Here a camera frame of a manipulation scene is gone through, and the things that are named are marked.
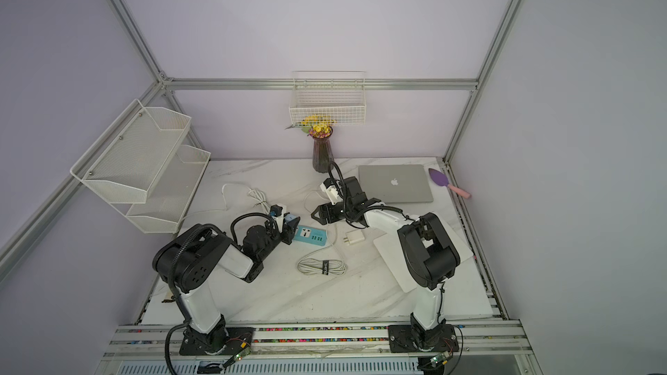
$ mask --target silver laptop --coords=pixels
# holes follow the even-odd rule
[[[423,165],[360,165],[359,184],[366,197],[387,203],[433,201]]]

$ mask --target purple trowel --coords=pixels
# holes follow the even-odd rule
[[[431,180],[433,180],[433,182],[436,183],[438,186],[447,187],[451,191],[458,194],[459,196],[462,196],[463,198],[470,198],[469,192],[463,191],[459,187],[452,186],[450,184],[450,181],[447,179],[447,176],[441,173],[440,171],[434,170],[433,168],[429,168],[428,174],[431,176]]]

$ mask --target blue power strip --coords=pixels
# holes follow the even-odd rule
[[[327,231],[322,229],[299,226],[296,228],[294,240],[306,242],[313,245],[324,246],[327,243]]]

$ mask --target charging cable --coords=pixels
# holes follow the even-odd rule
[[[269,211],[271,210],[271,206],[269,203],[266,201],[266,194],[264,194],[263,191],[259,191],[257,188],[250,188],[246,186],[245,184],[240,184],[237,182],[228,182],[227,184],[224,184],[220,190],[222,193],[222,200],[225,202],[225,210],[227,210],[227,199],[225,198],[225,187],[226,186],[242,186],[246,187],[248,189],[247,196],[250,198],[254,198],[257,201],[257,204],[259,204],[262,207],[262,211],[264,214],[269,214]]]
[[[311,213],[311,211],[310,211],[310,209],[305,205],[305,201],[308,200],[308,196],[310,196],[310,195],[313,194],[313,193],[315,193],[316,195],[318,195],[322,200],[329,201],[329,197],[322,196],[322,195],[320,194],[320,191],[318,191],[318,190],[312,190],[310,193],[306,194],[305,197],[304,197],[304,210],[305,210],[306,213]]]
[[[345,274],[345,271],[347,270],[347,265],[343,262],[343,256],[340,254],[338,251],[338,248],[336,247],[336,241],[338,241],[338,227],[336,224],[333,224],[333,228],[335,229],[336,237],[331,241],[331,244],[329,246],[325,246],[322,249],[318,249],[315,252],[311,252],[301,259],[296,263],[296,269],[301,272],[303,275],[322,275],[322,274],[328,274],[328,275],[343,275]],[[319,259],[314,259],[311,258],[310,256],[313,256],[314,254],[318,252],[322,252],[324,250],[329,249],[331,246],[334,247],[334,250],[340,256],[340,260],[338,259],[330,259],[330,260],[319,260]],[[324,270],[324,264],[325,261],[328,265],[328,271],[325,272]]]

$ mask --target yellow flowers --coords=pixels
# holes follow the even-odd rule
[[[312,114],[301,121],[303,131],[315,138],[326,138],[333,131],[332,125],[336,123],[329,115]]]

